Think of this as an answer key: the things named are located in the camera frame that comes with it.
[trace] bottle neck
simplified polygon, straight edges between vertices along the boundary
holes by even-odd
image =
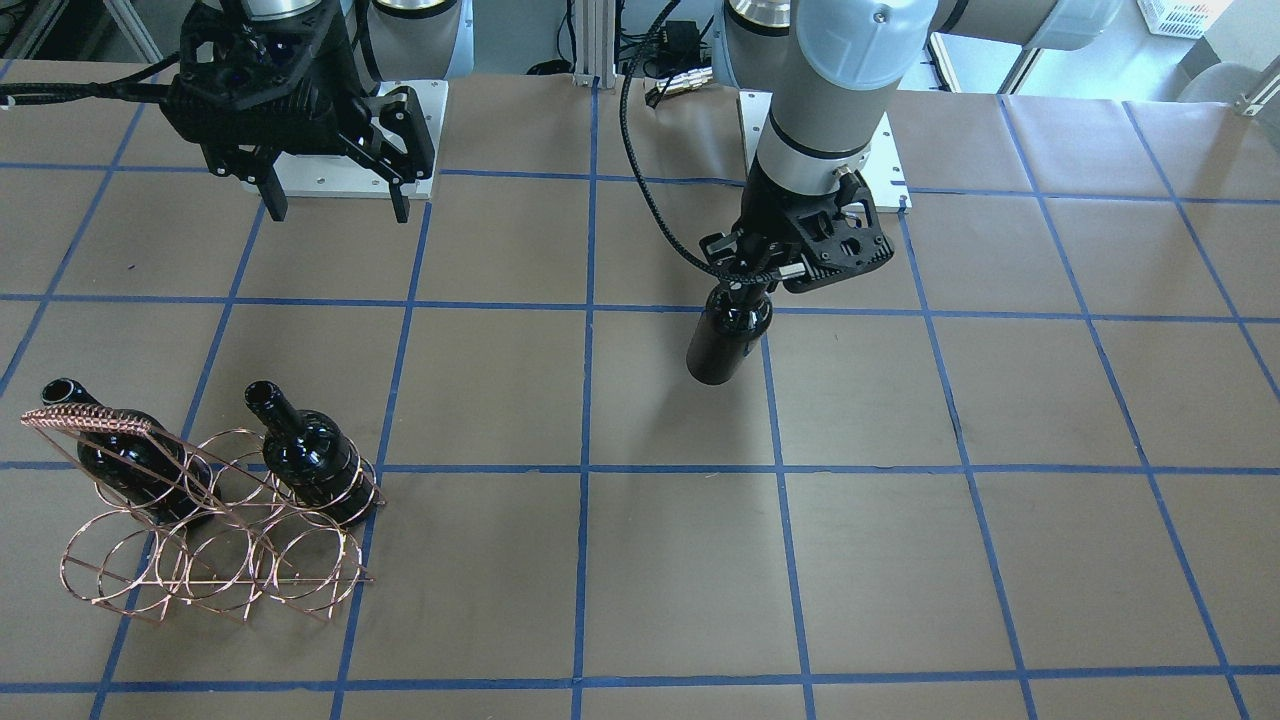
[[[244,405],[257,415],[271,434],[298,437],[306,432],[302,414],[269,380],[259,380],[244,389]]]
[[[45,406],[50,405],[65,405],[68,402],[84,402],[88,405],[101,405],[92,395],[84,389],[84,386],[70,378],[58,378],[56,380],[45,386],[45,389],[40,393],[40,402]]]

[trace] cable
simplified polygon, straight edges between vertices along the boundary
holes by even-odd
[[[365,69],[375,83],[383,82],[383,72],[378,68],[378,56],[374,54],[374,42],[369,37],[369,4],[372,0],[356,0],[356,42],[360,44],[361,56],[365,59]]]
[[[564,20],[573,17],[573,0],[564,0]],[[559,31],[556,32],[556,50],[559,51]],[[570,61],[577,65],[577,33],[573,32],[573,23],[568,23],[568,53]]]
[[[116,81],[97,83],[73,82],[24,82],[0,85],[0,106],[17,105],[56,105],[73,102],[86,97],[105,97],[127,102],[160,102],[163,86],[143,85],[141,81],[159,73],[178,61],[174,53],[164,60]]]
[[[658,13],[658,18],[653,22],[653,26],[649,27],[649,32],[645,33],[644,41],[641,41],[640,44],[641,54],[644,54],[644,51],[658,40],[658,32],[662,28],[662,23],[666,22],[667,17],[671,15],[671,12],[676,9],[676,5],[680,5],[680,1],[681,0],[671,0],[669,3],[667,3],[667,6],[663,8],[660,13]],[[667,225],[667,222],[662,218],[662,211],[658,210],[658,202],[653,199],[653,192],[650,192],[649,190],[649,183],[645,182],[644,173],[640,172],[640,163],[636,160],[636,150],[635,146],[631,143],[631,129],[627,127],[627,97],[631,96],[631,81],[635,78],[637,67],[639,63],[631,63],[631,67],[627,69],[626,77],[622,81],[622,97],[618,101],[620,105],[618,122],[622,126],[622,147],[627,151],[627,161],[631,163],[631,174],[635,176],[636,184],[640,186],[640,193],[644,195],[645,205],[649,206],[649,213],[653,214],[654,222],[658,223],[658,229],[662,231],[662,236],[667,238],[667,242],[690,265],[698,268],[699,270],[707,273],[708,275],[723,283],[768,284],[781,281],[782,275],[780,275],[777,270],[769,273],[759,273],[754,275],[739,275],[713,268],[707,261],[690,252],[689,249],[686,249],[684,245],[681,245],[680,240],[676,238],[676,233],[673,233],[671,228]]]

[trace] table surface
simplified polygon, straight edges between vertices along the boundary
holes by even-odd
[[[689,243],[736,217],[735,97],[632,105]],[[777,296],[709,388],[682,357],[710,282],[648,218],[617,109],[452,83],[403,225],[317,199],[271,223],[155,108],[0,113],[0,716],[1280,716],[1256,127],[900,92],[897,258]],[[189,438],[252,427],[260,378],[328,413],[389,500],[378,582],[329,625],[70,598],[58,556],[99,501],[17,423],[63,375]]]

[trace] white basket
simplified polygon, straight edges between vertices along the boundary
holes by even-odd
[[[1138,0],[1147,29],[1152,35],[1199,40],[1204,29],[1222,14],[1230,0],[1178,3],[1175,0]]]

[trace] blue tape line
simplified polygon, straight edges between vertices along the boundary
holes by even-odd
[[[636,182],[635,176],[598,176],[604,182]],[[718,184],[722,187],[746,187],[746,182],[728,178],[652,178],[645,176],[649,184]]]
[[[818,708],[813,698],[813,683],[809,678],[813,669],[809,665],[809,633],[804,624],[804,602],[800,597],[800,573],[796,569],[795,536],[791,532],[791,502],[787,497],[787,475],[782,459],[782,429],[778,421],[778,397],[773,384],[773,356],[769,352],[768,336],[760,338],[760,357],[764,363],[764,395],[769,406],[769,436],[773,441],[773,470],[777,478],[778,514],[782,520],[782,552],[787,565],[787,587],[791,593],[791,620],[796,632],[796,655],[800,662],[800,678],[804,692],[804,712],[806,720],[817,720]]]
[[[417,284],[422,275],[422,259],[426,256],[426,243],[430,228],[431,204],[425,202],[422,205],[422,225],[417,234],[417,250],[413,254],[413,270],[410,274],[408,292],[404,297],[404,318],[401,322],[401,337],[399,342],[396,345],[396,365],[392,368],[392,382],[387,393],[387,409],[383,413],[383,429],[381,433],[379,433],[378,456],[374,462],[376,482],[379,486],[383,483],[383,475],[387,468],[387,454],[390,448],[392,428],[396,424],[396,404],[399,400],[399,383],[404,374],[404,356],[408,352],[408,341],[413,327],[413,305],[411,301],[417,296]],[[370,566],[369,564],[374,550],[374,528],[376,525],[378,512],[375,511],[372,516],[365,520],[365,534],[361,538],[360,544],[360,547],[364,548],[365,568]],[[342,655],[338,659],[338,676],[333,691],[333,705],[329,708],[330,720],[340,720],[342,717],[342,706],[346,701],[348,684],[347,678],[351,675],[351,657],[356,650],[356,630],[360,624],[360,607],[364,603],[364,600],[365,585],[364,583],[358,583],[351,596],[351,610],[347,615],[347,632],[343,635]]]
[[[1009,131],[1010,138],[1012,138],[1014,149],[1016,150],[1019,161],[1023,165],[1023,172],[1027,173],[1027,179],[1030,182],[1032,188],[1036,192],[1039,192],[1039,183],[1036,181],[1036,174],[1032,172],[1032,167],[1030,163],[1028,161],[1027,152],[1023,149],[1021,140],[1018,136],[1016,128],[1014,128],[1014,122],[1012,117],[1009,113],[1009,106],[1004,97],[1000,97],[998,101],[1000,101],[1000,111],[1005,119],[1005,127]],[[1129,113],[1128,106],[1125,106],[1125,113]],[[1134,122],[1132,114],[1129,114],[1129,118],[1132,122]],[[1140,131],[1138,135],[1139,140],[1142,140],[1146,146],[1146,138],[1142,138]],[[1148,154],[1151,152],[1149,147],[1147,147],[1147,151]],[[1174,197],[1176,201],[1176,196],[1172,193],[1172,186],[1167,186],[1167,178],[1165,178],[1165,181],[1166,181],[1166,187],[1170,191],[1170,197]],[[1059,258],[1062,261],[1062,268],[1066,270],[1068,281],[1071,283],[1071,291],[1075,293],[1076,302],[1080,305],[1080,311],[1085,315],[1084,324],[1089,331],[1089,337],[1093,340],[1094,348],[1097,350],[1098,354],[1098,361],[1102,364],[1102,370],[1106,373],[1107,383],[1111,386],[1111,392],[1115,395],[1116,404],[1120,407],[1120,414],[1124,416],[1125,428],[1129,430],[1129,437],[1133,441],[1134,450],[1138,454],[1138,460],[1142,464],[1142,466],[1147,469],[1147,484],[1151,488],[1151,493],[1156,501],[1156,507],[1160,511],[1160,516],[1161,520],[1164,521],[1165,530],[1167,532],[1170,543],[1174,547],[1174,555],[1178,556],[1178,564],[1181,566],[1183,575],[1187,580],[1187,587],[1196,601],[1196,607],[1199,611],[1201,620],[1204,625],[1204,630],[1210,638],[1210,643],[1213,646],[1213,653],[1217,657],[1221,673],[1226,676],[1226,683],[1231,689],[1231,697],[1235,700],[1235,705],[1240,712],[1242,720],[1249,720],[1249,711],[1244,706],[1244,698],[1240,696],[1240,688],[1235,682],[1235,676],[1231,674],[1230,664],[1226,659],[1226,651],[1222,648],[1221,638],[1217,634],[1217,629],[1213,626],[1213,619],[1210,615],[1208,605],[1204,602],[1204,596],[1203,593],[1201,593],[1199,584],[1196,580],[1196,574],[1193,573],[1190,562],[1187,559],[1187,553],[1183,548],[1181,539],[1178,536],[1178,529],[1174,527],[1174,519],[1169,512],[1169,507],[1165,505],[1165,498],[1160,489],[1160,483],[1156,480],[1156,474],[1155,471],[1152,471],[1151,460],[1148,459],[1147,451],[1142,445],[1142,438],[1138,434],[1138,425],[1134,423],[1133,415],[1129,411],[1129,402],[1125,400],[1124,392],[1120,388],[1120,382],[1116,378],[1115,369],[1111,366],[1111,359],[1107,356],[1106,348],[1102,345],[1102,337],[1098,334],[1098,329],[1094,325],[1093,320],[1088,318],[1089,306],[1084,299],[1084,292],[1080,290],[1080,283],[1075,278],[1075,272],[1071,269],[1070,259],[1066,255],[1066,247],[1062,243],[1062,238],[1059,234],[1057,225],[1053,223],[1053,218],[1048,211],[1048,205],[1046,204],[1044,199],[1039,197],[1038,202],[1041,208],[1041,214],[1044,218],[1044,224],[1048,228],[1050,237],[1053,238],[1053,245],[1057,249]],[[1179,205],[1179,211],[1183,211],[1181,205]]]
[[[599,172],[600,172],[600,81],[591,83],[591,165],[588,192],[586,222],[586,324],[582,347],[582,452],[579,457],[582,468],[579,474],[577,501],[577,562],[573,571],[573,692],[570,701],[570,719],[582,717],[582,683],[586,664],[586,571],[588,571],[588,533],[591,506],[591,369],[595,345],[595,237]]]
[[[1236,675],[1280,675],[1280,665],[1234,665]],[[1153,665],[1120,667],[1042,667],[1027,670],[1033,680],[1089,678],[1202,678],[1221,676],[1217,665]],[[989,683],[1016,680],[1016,670],[943,670],[910,673],[819,673],[808,678],[814,685],[876,685],[906,683]],[[598,675],[582,678],[389,678],[348,680],[347,692],[385,691],[563,691],[582,688],[687,688],[800,685],[799,674],[773,675]],[[0,683],[0,694],[88,694],[97,683]],[[111,693],[275,693],[291,691],[332,692],[334,680],[142,680],[111,684]]]
[[[6,163],[0,161],[0,170],[84,170],[95,173],[105,173],[106,170],[119,170],[120,168],[111,168],[111,165],[95,165],[95,164],[59,164],[59,163]]]
[[[147,534],[146,542],[142,543],[142,552],[138,555],[138,565],[134,577],[141,578],[147,569],[147,562],[151,557],[151,552],[155,550],[155,534]],[[132,611],[138,606],[138,596],[142,593],[142,585],[134,587],[129,591],[128,597],[124,602],[124,610]],[[120,623],[115,626],[115,638],[111,641],[111,652],[106,656],[106,666],[102,669],[102,679],[97,684],[97,689],[93,693],[93,705],[90,707],[88,717],[90,720],[99,720],[102,716],[102,707],[106,706],[106,696],[111,692],[111,680],[115,678],[115,667],[120,662],[120,655],[124,652],[124,639],[129,634],[129,625],[133,619],[128,615],[120,616]]]
[[[929,311],[929,300],[924,292],[924,281],[920,275],[919,261],[915,256],[915,246],[911,243],[911,229],[906,223],[905,209],[897,214],[897,222],[902,231],[902,245],[906,247],[906,258],[911,265],[911,278],[915,281],[915,293],[920,300],[920,309],[924,311],[924,327],[929,336],[929,346],[933,350],[933,361],[938,369],[938,379],[942,380],[942,395],[946,398],[947,414],[951,416],[951,428],[956,438],[956,450],[960,454],[960,462],[964,466],[965,482],[969,486],[969,498],[973,502],[974,515],[978,519],[978,529],[982,533],[982,544],[987,553],[987,564],[991,568],[991,579],[996,588],[996,598],[1000,602],[1000,614],[1005,620],[1005,632],[1009,635],[1009,650],[1014,657],[1014,667],[1018,674],[1018,684],[1023,691],[1023,703],[1027,707],[1029,720],[1037,720],[1036,700],[1032,696],[1030,680],[1027,675],[1027,662],[1023,659],[1021,643],[1018,641],[1018,628],[1014,624],[1014,611],[1009,602],[1009,593],[1005,589],[1005,579],[1000,571],[1000,559],[996,555],[996,541],[991,534],[991,525],[987,520],[987,510],[982,502],[982,492],[978,488],[978,479],[974,475],[973,464],[969,459],[969,447],[964,439],[964,427],[960,423],[960,411],[956,406],[955,392],[951,388],[951,377],[947,373],[946,361],[942,357],[942,345],[938,342],[938,332],[933,324],[933,315]]]
[[[200,370],[200,379],[196,380],[196,392],[191,397],[191,405],[187,406],[187,418],[182,423],[182,437],[191,438],[191,429],[196,424],[196,415],[200,413],[200,402],[205,397],[205,388],[209,386],[209,377],[214,372],[214,360],[218,357],[218,350],[223,345],[223,336],[227,334],[227,325],[232,319],[232,310],[234,309],[234,299],[239,292],[241,282],[244,279],[244,270],[248,268],[250,256],[253,254],[253,245],[257,242],[257,234],[262,229],[262,218],[266,215],[266,205],[259,204],[257,214],[253,215],[253,223],[250,225],[248,237],[244,240],[244,250],[241,251],[239,263],[236,265],[236,275],[232,278],[232,286],[228,291],[225,299],[223,299],[223,314],[218,319],[218,328],[214,331],[214,340],[209,343],[209,352],[205,355],[205,365]]]
[[[1197,205],[1280,205],[1280,200],[1266,200],[1266,199],[1225,199],[1225,197],[1179,197],[1183,202],[1194,202]]]
[[[1110,474],[1110,475],[1245,475],[1245,477],[1280,477],[1280,468],[1211,468],[1211,466],[1176,466],[1152,465],[1143,468],[1138,465],[1055,465],[1055,464],[1006,464],[969,466],[974,473],[1027,473],[1027,474]],[[58,471],[72,470],[70,462],[58,461],[31,461],[31,460],[3,460],[0,470],[38,470]],[[774,465],[589,465],[586,468],[594,474],[628,474],[628,475],[707,475],[713,473],[723,474],[773,474]],[[250,465],[251,471],[262,471],[265,466],[260,464]],[[404,475],[442,475],[442,474],[495,474],[520,475],[529,473],[573,475],[582,470],[581,465],[383,465],[384,473],[397,473]],[[782,470],[788,475],[801,474],[840,474],[840,475],[955,475],[963,474],[964,465],[783,465]]]
[[[169,296],[169,295],[65,295],[65,293],[0,293],[0,301],[37,302],[120,302],[156,305],[223,305],[227,297],[218,296]],[[316,307],[430,307],[445,310],[532,310],[581,313],[588,309],[580,302],[503,302],[472,300],[403,300],[360,299],[360,297],[234,297],[233,305],[279,305]],[[701,313],[698,305],[593,305],[596,313]],[[780,315],[847,315],[847,316],[902,316],[920,318],[923,311],[904,307],[774,307]],[[1133,315],[1133,314],[1091,314],[1080,313],[1019,313],[1012,310],[931,310],[934,318],[972,318],[995,320],[1106,320],[1116,323],[1207,323],[1207,324],[1280,324],[1280,318],[1212,316],[1212,315]]]
[[[1271,395],[1276,400],[1280,400],[1280,386],[1276,384],[1275,375],[1271,374],[1271,368],[1267,366],[1266,360],[1262,357],[1262,352],[1258,350],[1258,345],[1253,341],[1253,334],[1249,332],[1248,325],[1240,319],[1240,311],[1236,309],[1235,301],[1231,300],[1231,293],[1226,291],[1226,283],[1222,282],[1222,275],[1219,274],[1217,268],[1213,266],[1213,261],[1208,256],[1208,250],[1201,241],[1199,233],[1196,232],[1196,227],[1192,224],[1190,217],[1187,214],[1187,208],[1183,205],[1181,199],[1178,197],[1178,192],[1174,190],[1174,183],[1170,182],[1169,174],[1165,168],[1160,164],[1160,159],[1156,158],[1155,150],[1152,150],[1151,143],[1147,142],[1147,136],[1142,132],[1138,126],[1138,118],[1134,117],[1133,109],[1129,104],[1124,104],[1125,115],[1129,117],[1129,123],[1133,126],[1134,132],[1138,135],[1138,141],[1142,142],[1142,149],[1146,150],[1147,158],[1151,159],[1151,164],[1155,165],[1156,173],[1160,174],[1160,182],[1165,184],[1165,190],[1169,191],[1169,197],[1174,201],[1174,206],[1178,208],[1178,215],[1183,219],[1183,224],[1187,227],[1187,232],[1192,236],[1192,242],[1196,243],[1196,250],[1199,252],[1201,259],[1204,261],[1204,268],[1208,269],[1210,277],[1213,278],[1213,284],[1217,286],[1217,291],[1222,295],[1222,300],[1226,302],[1226,309],[1231,313],[1231,318],[1235,319],[1240,328],[1240,334],[1244,336],[1244,342],[1249,346],[1249,352],[1253,354],[1253,359],[1257,361],[1258,368],[1262,370],[1262,375],[1266,378],[1267,384],[1271,386]]]
[[[596,313],[701,313],[700,305],[595,305]]]
[[[0,470],[74,470],[76,465],[70,462],[41,462],[41,461],[22,461],[22,460],[5,460],[0,461]]]
[[[1233,665],[1236,675],[1280,675],[1280,665]]]
[[[401,473],[413,475],[449,475],[449,474],[507,474],[520,475],[525,473],[545,474],[573,474],[582,470],[581,465],[383,465],[384,473]]]
[[[349,680],[347,692],[387,691],[564,691],[573,687],[570,678],[472,678],[463,680],[390,679]]]
[[[111,693],[287,693],[330,692],[332,680],[140,680],[114,683]]]
[[[195,173],[204,174],[209,168],[188,168],[183,165],[122,165],[122,173]]]
[[[445,310],[586,310],[586,305],[576,302],[471,302],[458,300],[415,300],[415,307],[436,307]]]
[[[0,683],[0,694],[88,694],[97,683]]]
[[[1166,665],[1153,667],[1064,667],[1029,670],[1033,680],[1078,680],[1087,678],[1188,678],[1221,675],[1217,665]]]
[[[527,173],[521,170],[470,170],[458,168],[444,168],[442,170],[438,170],[436,174],[467,176],[477,178],[576,179],[576,181],[591,179],[590,176],[582,173]]]

